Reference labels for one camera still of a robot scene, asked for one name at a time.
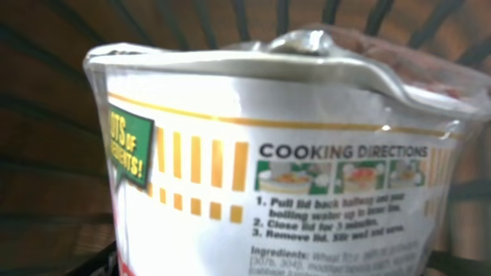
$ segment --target foil lid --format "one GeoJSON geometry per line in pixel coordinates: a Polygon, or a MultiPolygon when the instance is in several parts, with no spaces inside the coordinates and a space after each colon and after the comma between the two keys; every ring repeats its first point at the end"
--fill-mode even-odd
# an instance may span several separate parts
{"type": "Polygon", "coordinates": [[[372,90],[417,110],[461,120],[491,119],[488,76],[357,32],[325,26],[292,31],[268,44],[252,41],[218,51],[175,52],[109,44],[91,50],[84,66],[88,71],[132,67],[336,82],[372,90]]]}

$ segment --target yellow stripe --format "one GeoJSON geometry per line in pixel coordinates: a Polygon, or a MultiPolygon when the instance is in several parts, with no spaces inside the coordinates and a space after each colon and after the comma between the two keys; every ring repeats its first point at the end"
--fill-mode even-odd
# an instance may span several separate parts
{"type": "Polygon", "coordinates": [[[453,176],[452,150],[446,149],[446,152],[447,152],[447,178],[445,179],[445,183],[449,185],[452,182],[452,176],[453,176]]]}
{"type": "Polygon", "coordinates": [[[163,144],[163,129],[157,127],[157,154],[158,154],[158,160],[159,160],[159,171],[161,173],[165,172],[165,166],[164,166],[164,144],[163,144]]]}
{"type": "Polygon", "coordinates": [[[211,202],[209,204],[209,217],[211,219],[222,219],[222,205],[218,202],[211,202]]]}
{"type": "Polygon", "coordinates": [[[191,182],[201,183],[201,138],[191,137],[191,182]]]}
{"type": "Polygon", "coordinates": [[[440,185],[447,184],[447,173],[449,172],[448,167],[448,151],[442,149],[442,169],[441,169],[441,177],[440,177],[440,185]]]}
{"type": "Polygon", "coordinates": [[[181,178],[181,133],[174,133],[174,176],[181,178]]]}
{"type": "MultiPolygon", "coordinates": [[[[209,114],[201,114],[196,112],[190,112],[185,110],[177,110],[170,107],[161,107],[152,103],[144,103],[138,100],[133,100],[127,97],[117,95],[115,93],[108,93],[110,97],[124,102],[135,104],[140,107],[146,107],[153,110],[163,111],[167,113],[172,113],[176,115],[182,115],[187,117],[193,117],[203,120],[215,120],[223,123],[234,123],[243,126],[251,127],[274,127],[274,128],[289,128],[289,129],[302,129],[302,130],[355,130],[355,131],[380,131],[383,126],[380,125],[369,125],[369,124],[359,124],[359,123],[313,123],[313,122],[296,122],[296,121],[276,121],[276,120],[258,120],[249,118],[237,118],[237,117],[220,117],[213,116],[209,114]]],[[[447,133],[444,131],[436,130],[423,130],[412,127],[402,127],[394,126],[391,127],[388,132],[392,133],[409,133],[418,134],[426,136],[437,136],[442,137],[447,133]]],[[[451,133],[448,137],[454,139],[462,139],[463,135],[451,133]]]]}
{"type": "Polygon", "coordinates": [[[160,188],[160,202],[167,204],[166,190],[164,188],[160,188]]]}
{"type": "Polygon", "coordinates": [[[212,144],[212,186],[222,188],[223,142],[213,140],[212,144]]]}
{"type": "Polygon", "coordinates": [[[191,199],[191,214],[193,215],[201,215],[201,200],[200,199],[191,199]]]}
{"type": "Polygon", "coordinates": [[[176,210],[183,210],[183,196],[180,194],[174,194],[174,208],[176,210]]]}
{"type": "Polygon", "coordinates": [[[443,174],[447,169],[445,166],[447,165],[445,162],[445,151],[443,149],[438,149],[438,174],[437,174],[437,185],[441,186],[443,182],[443,174]]]}
{"type": "Polygon", "coordinates": [[[230,207],[230,222],[242,223],[242,207],[232,205],[230,207]]]}
{"type": "Polygon", "coordinates": [[[151,182],[149,182],[147,186],[147,195],[153,197],[153,185],[151,182]]]}
{"type": "Polygon", "coordinates": [[[233,163],[232,190],[237,192],[244,192],[244,190],[246,189],[248,152],[249,152],[248,143],[244,143],[244,142],[236,143],[236,157],[233,163]]]}
{"type": "Polygon", "coordinates": [[[435,172],[437,167],[437,149],[431,148],[431,162],[430,162],[430,174],[428,176],[428,186],[435,185],[435,172]]]}
{"type": "Polygon", "coordinates": [[[423,172],[424,175],[424,186],[428,186],[428,168],[429,168],[429,160],[430,156],[420,161],[420,171],[423,172]]]}

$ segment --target dark metal bar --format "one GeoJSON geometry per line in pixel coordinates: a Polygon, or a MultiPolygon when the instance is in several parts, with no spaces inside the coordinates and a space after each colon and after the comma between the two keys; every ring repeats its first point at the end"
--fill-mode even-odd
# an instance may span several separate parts
{"type": "Polygon", "coordinates": [[[336,13],[338,12],[339,4],[341,4],[341,0],[326,0],[322,11],[322,22],[330,25],[336,23],[336,13]]]}
{"type": "Polygon", "coordinates": [[[457,59],[457,63],[466,66],[476,66],[484,61],[491,54],[491,36],[483,42],[471,46],[462,56],[457,59]]]}
{"type": "Polygon", "coordinates": [[[376,36],[382,26],[385,16],[392,9],[394,0],[378,0],[377,4],[370,11],[365,27],[365,34],[376,36]]]}
{"type": "Polygon", "coordinates": [[[100,132],[89,130],[87,127],[82,126],[79,123],[75,123],[64,118],[63,116],[38,107],[27,100],[16,99],[14,97],[7,96],[5,93],[0,94],[0,108],[13,110],[40,120],[48,120],[50,123],[58,125],[64,129],[69,129],[79,135],[91,139],[101,140],[102,137],[100,132]]]}
{"type": "Polygon", "coordinates": [[[449,200],[489,200],[491,198],[491,180],[478,179],[450,187],[449,200]]]}
{"type": "Polygon", "coordinates": [[[407,43],[408,46],[411,48],[421,47],[428,38],[435,35],[447,16],[456,11],[463,3],[464,0],[441,0],[430,17],[424,22],[423,27],[411,35],[407,43]]]}
{"type": "Polygon", "coordinates": [[[289,27],[289,0],[278,0],[276,3],[276,17],[278,19],[278,25],[276,27],[276,34],[283,35],[288,31],[289,27]]]}
{"type": "MultiPolygon", "coordinates": [[[[479,172],[479,177],[482,179],[488,179],[489,178],[489,162],[487,159],[487,141],[488,141],[488,136],[487,136],[487,127],[489,127],[489,124],[485,125],[483,128],[483,131],[481,131],[481,134],[477,137],[477,147],[476,147],[476,155],[477,155],[477,162],[478,162],[478,172],[479,172]]],[[[484,244],[484,254],[486,256],[487,260],[491,260],[491,221],[489,218],[491,218],[491,201],[488,200],[487,202],[484,202],[484,210],[483,210],[483,244],[484,244]]]]}
{"type": "Polygon", "coordinates": [[[69,272],[65,276],[92,275],[98,268],[102,268],[105,266],[108,266],[108,270],[111,270],[112,268],[117,269],[117,263],[111,263],[112,260],[110,259],[113,256],[116,258],[116,250],[116,242],[113,241],[105,249],[92,256],[81,266],[75,268],[73,271],[69,272]]]}
{"type": "Polygon", "coordinates": [[[101,213],[96,215],[42,215],[0,213],[0,227],[101,224],[113,224],[113,214],[101,213]]]}
{"type": "Polygon", "coordinates": [[[11,30],[6,25],[0,24],[0,41],[12,46],[15,50],[20,51],[28,56],[36,58],[49,66],[53,67],[55,70],[64,74],[66,77],[79,82],[80,84],[88,86],[87,78],[79,72],[67,65],[56,55],[40,48],[33,42],[24,38],[17,32],[11,30]]]}
{"type": "MultiPolygon", "coordinates": [[[[44,266],[29,266],[23,268],[10,268],[10,269],[0,269],[1,276],[33,276],[40,275],[45,273],[56,273],[63,274],[66,273],[67,268],[73,268],[77,265],[80,265],[81,262],[86,261],[89,258],[92,258],[94,255],[81,255],[72,258],[69,261],[62,261],[59,264],[50,264],[44,266]]],[[[90,274],[70,274],[73,276],[81,276],[81,275],[90,275],[90,274]]]]}
{"type": "Polygon", "coordinates": [[[233,9],[236,12],[237,30],[239,31],[240,40],[250,41],[251,36],[247,28],[247,15],[244,0],[232,0],[233,9]]]}
{"type": "Polygon", "coordinates": [[[103,39],[93,28],[91,28],[76,11],[67,6],[65,3],[60,0],[48,0],[46,3],[54,13],[63,18],[80,33],[90,38],[93,42],[97,44],[106,43],[105,39],[103,39]]]}
{"type": "MultiPolygon", "coordinates": [[[[417,25],[417,21],[415,20],[416,18],[414,18],[414,16],[412,15],[407,14],[406,11],[401,11],[400,9],[392,8],[390,10],[390,13],[392,14],[392,16],[397,18],[397,21],[392,23],[404,31],[407,31],[408,27],[410,26],[417,25]]],[[[428,43],[425,46],[427,47],[429,52],[441,53],[444,55],[446,52],[445,51],[446,48],[442,47],[442,44],[443,44],[442,41],[431,40],[428,41],[428,43]]]]}
{"type": "Polygon", "coordinates": [[[42,266],[42,267],[26,267],[13,269],[0,269],[1,276],[32,276],[44,273],[55,273],[63,268],[62,266],[42,266]]]}
{"type": "Polygon", "coordinates": [[[448,200],[447,201],[447,208],[444,210],[444,222],[446,222],[446,227],[447,227],[447,236],[445,237],[445,242],[446,242],[446,247],[448,252],[453,252],[453,249],[455,248],[454,242],[453,242],[453,237],[455,237],[454,229],[455,229],[455,212],[454,212],[454,201],[453,200],[448,200]]]}
{"type": "Polygon", "coordinates": [[[170,31],[176,38],[179,48],[183,51],[189,50],[189,44],[187,43],[186,36],[181,31],[176,17],[172,13],[168,0],[157,0],[157,7],[160,14],[163,16],[163,19],[169,25],[170,31]]]}
{"type": "Polygon", "coordinates": [[[478,42],[481,40],[481,31],[476,31],[479,29],[484,29],[481,27],[478,18],[473,16],[473,10],[471,9],[472,4],[462,5],[460,9],[453,13],[452,17],[458,22],[458,28],[460,33],[465,35],[464,41],[478,42]]]}
{"type": "Polygon", "coordinates": [[[97,179],[107,182],[108,176],[95,174],[91,172],[72,171],[69,169],[63,169],[56,166],[34,163],[23,160],[12,159],[7,156],[0,156],[0,168],[7,168],[12,170],[18,170],[23,172],[35,172],[53,174],[57,176],[70,176],[70,177],[86,177],[89,179],[97,179]]]}
{"type": "Polygon", "coordinates": [[[442,59],[446,59],[446,57],[448,57],[449,51],[447,47],[442,47],[441,43],[439,43],[439,41],[436,39],[427,41],[427,43],[425,44],[425,48],[428,53],[431,53],[434,56],[440,57],[442,59]]]}
{"type": "MultiPolygon", "coordinates": [[[[76,234],[74,236],[71,237],[71,240],[70,242],[67,244],[67,246],[65,247],[67,252],[75,252],[76,248],[77,248],[77,244],[78,244],[78,236],[80,235],[81,231],[82,231],[82,225],[73,225],[72,227],[73,228],[76,228],[76,234]]],[[[88,256],[88,258],[85,258],[83,260],[83,262],[86,262],[87,259],[89,258],[92,258],[94,256],[94,254],[91,254],[90,256],[88,256]]],[[[71,265],[71,263],[73,262],[73,260],[75,258],[80,258],[78,256],[75,256],[74,254],[71,254],[69,256],[67,256],[68,259],[64,262],[64,267],[63,267],[63,271],[70,271],[74,268],[74,265],[71,265]]]]}
{"type": "Polygon", "coordinates": [[[441,251],[432,252],[428,267],[437,269],[447,276],[488,276],[491,271],[489,262],[458,258],[441,251]]]}
{"type": "Polygon", "coordinates": [[[131,13],[128,11],[128,9],[126,8],[126,6],[123,4],[121,0],[108,0],[108,1],[116,9],[117,13],[123,18],[126,24],[128,24],[128,26],[130,26],[130,28],[133,29],[133,31],[141,37],[143,43],[148,44],[150,46],[155,45],[152,39],[150,38],[150,36],[148,36],[148,34],[140,26],[138,21],[135,18],[133,18],[133,16],[131,15],[131,13]]]}
{"type": "Polygon", "coordinates": [[[208,47],[210,49],[217,49],[217,43],[215,39],[215,34],[213,33],[212,24],[209,21],[208,11],[204,0],[194,0],[194,6],[198,12],[199,22],[201,23],[201,28],[206,37],[206,42],[208,42],[208,47]]]}

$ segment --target metal wire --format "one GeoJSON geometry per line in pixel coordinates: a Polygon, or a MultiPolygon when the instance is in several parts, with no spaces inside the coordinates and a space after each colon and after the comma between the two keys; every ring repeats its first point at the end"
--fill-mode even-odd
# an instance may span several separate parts
{"type": "Polygon", "coordinates": [[[247,28],[247,15],[246,8],[244,7],[244,0],[232,0],[233,9],[236,12],[236,24],[237,30],[241,41],[250,41],[251,36],[247,28]]]}
{"type": "Polygon", "coordinates": [[[106,40],[91,28],[76,11],[68,7],[65,3],[60,0],[47,0],[46,3],[54,13],[63,18],[80,33],[90,38],[93,42],[97,44],[106,44],[106,40]]]}
{"type": "Polygon", "coordinates": [[[76,134],[85,136],[92,140],[101,140],[101,132],[89,130],[87,127],[75,123],[65,117],[52,113],[49,110],[38,107],[37,105],[14,97],[7,96],[5,92],[0,93],[0,108],[15,111],[38,120],[47,120],[49,123],[70,130],[76,134]]]}
{"type": "Polygon", "coordinates": [[[341,0],[327,0],[322,11],[322,22],[334,25],[336,23],[336,13],[338,13],[341,0]]]}
{"type": "Polygon", "coordinates": [[[66,77],[88,87],[87,79],[81,72],[76,71],[55,54],[52,54],[51,52],[37,46],[33,42],[29,41],[27,38],[24,38],[23,36],[3,24],[0,24],[0,41],[5,42],[6,44],[10,45],[15,50],[20,51],[23,54],[26,54],[48,64],[56,71],[64,74],[66,77]]]}
{"type": "Polygon", "coordinates": [[[471,46],[457,59],[458,64],[476,66],[491,54],[491,36],[483,42],[471,46]]]}
{"type": "Polygon", "coordinates": [[[206,42],[210,49],[217,49],[218,45],[216,43],[215,34],[213,33],[212,25],[209,21],[208,10],[204,0],[194,0],[194,6],[198,12],[199,22],[201,23],[201,28],[206,37],[206,42]]]}
{"type": "Polygon", "coordinates": [[[176,17],[174,16],[172,9],[170,8],[169,2],[167,0],[156,0],[157,7],[163,19],[169,25],[170,31],[173,33],[177,40],[179,48],[183,51],[189,50],[189,44],[187,43],[186,36],[181,31],[179,24],[177,23],[176,17]]]}
{"type": "Polygon", "coordinates": [[[137,20],[133,18],[131,13],[128,11],[126,6],[121,2],[121,0],[108,0],[109,3],[116,9],[117,13],[121,16],[121,18],[126,22],[130,28],[141,37],[143,43],[155,46],[150,36],[145,32],[145,30],[140,26],[137,20]]]}
{"type": "Polygon", "coordinates": [[[276,26],[276,34],[283,35],[288,31],[289,22],[289,0],[278,0],[276,2],[276,18],[278,25],[276,26]]]}
{"type": "MultiPolygon", "coordinates": [[[[488,179],[489,178],[489,162],[487,159],[486,154],[488,153],[488,148],[487,148],[487,142],[488,142],[488,136],[487,136],[487,127],[489,125],[485,126],[483,128],[483,131],[481,131],[479,137],[477,138],[477,147],[476,147],[476,154],[477,154],[477,163],[478,165],[478,173],[479,177],[482,179],[488,179]]],[[[490,205],[491,201],[488,199],[486,200],[484,204],[484,210],[483,210],[483,234],[484,234],[484,239],[483,242],[486,246],[484,246],[484,255],[486,256],[487,260],[491,260],[491,221],[489,220],[491,218],[491,210],[489,208],[491,207],[490,205]]]]}
{"type": "Polygon", "coordinates": [[[449,200],[451,201],[487,199],[491,199],[491,181],[488,179],[452,184],[450,188],[449,200]]]}
{"type": "Polygon", "coordinates": [[[470,275],[470,268],[472,269],[472,276],[489,276],[491,271],[489,262],[458,258],[440,251],[434,251],[431,254],[428,267],[437,269],[446,276],[470,275]]]}
{"type": "Polygon", "coordinates": [[[113,214],[96,215],[41,215],[0,213],[0,228],[33,225],[104,225],[113,224],[113,214]]]}
{"type": "Polygon", "coordinates": [[[13,159],[8,156],[0,156],[0,168],[18,170],[27,173],[40,172],[44,174],[52,174],[57,176],[84,177],[89,179],[98,179],[104,182],[107,182],[108,180],[108,176],[103,174],[64,169],[53,165],[13,159]]]}
{"type": "MultiPolygon", "coordinates": [[[[66,272],[67,268],[73,268],[74,266],[80,265],[80,263],[85,262],[90,257],[94,255],[82,255],[71,258],[69,261],[62,261],[58,264],[44,265],[44,266],[29,266],[24,268],[10,268],[10,269],[0,269],[1,276],[33,276],[45,273],[60,273],[66,272]]],[[[73,276],[86,275],[86,274],[71,274],[73,276]]]]}
{"type": "Polygon", "coordinates": [[[390,12],[393,4],[394,0],[378,0],[377,4],[368,15],[365,34],[373,36],[378,34],[385,16],[390,12]]]}
{"type": "Polygon", "coordinates": [[[456,11],[463,3],[464,0],[440,0],[423,27],[411,35],[407,45],[411,48],[421,47],[427,39],[432,38],[437,33],[438,28],[448,15],[456,11]]]}

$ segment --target cup noodle container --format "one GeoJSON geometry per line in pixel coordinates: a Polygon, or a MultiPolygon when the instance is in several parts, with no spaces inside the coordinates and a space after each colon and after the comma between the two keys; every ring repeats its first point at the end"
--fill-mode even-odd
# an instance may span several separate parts
{"type": "Polygon", "coordinates": [[[420,275],[491,110],[488,77],[326,27],[84,67],[128,275],[420,275]]]}

